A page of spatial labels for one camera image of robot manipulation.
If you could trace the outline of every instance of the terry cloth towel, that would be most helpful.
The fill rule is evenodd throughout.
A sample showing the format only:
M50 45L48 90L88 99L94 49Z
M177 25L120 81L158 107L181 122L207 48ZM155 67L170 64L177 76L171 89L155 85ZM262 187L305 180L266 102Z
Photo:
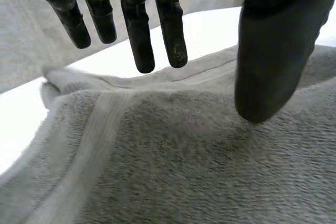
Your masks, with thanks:
M139 78L46 69L1 224L336 223L336 49L271 120L234 108L236 47Z

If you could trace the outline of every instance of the white table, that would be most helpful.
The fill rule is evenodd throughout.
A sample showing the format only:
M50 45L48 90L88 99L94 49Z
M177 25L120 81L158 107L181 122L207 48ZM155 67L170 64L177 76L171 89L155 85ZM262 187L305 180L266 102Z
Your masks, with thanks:
M184 16L184 35L190 60L234 46L238 42L240 7L192 13ZM318 45L336 47L336 5L322 27ZM169 66L161 28L151 30L155 71ZM137 71L128 40L70 65L95 74L136 77ZM0 95L0 174L7 170L33 139L46 117L39 95L44 78L35 79Z

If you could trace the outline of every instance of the gray fabric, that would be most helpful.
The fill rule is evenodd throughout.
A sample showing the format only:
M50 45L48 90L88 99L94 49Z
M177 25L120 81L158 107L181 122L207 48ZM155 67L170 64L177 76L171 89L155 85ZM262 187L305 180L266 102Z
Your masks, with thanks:
M0 223L336 223L336 49L262 125L235 111L236 49L132 79L45 68Z
M45 0L0 0L0 93L41 76L44 63L64 67L110 45L100 42L85 0L77 0L92 44L77 49ZM118 40L128 38L120 0L111 0ZM184 14L239 6L241 0L181 0ZM159 25L155 0L147 0L150 27Z

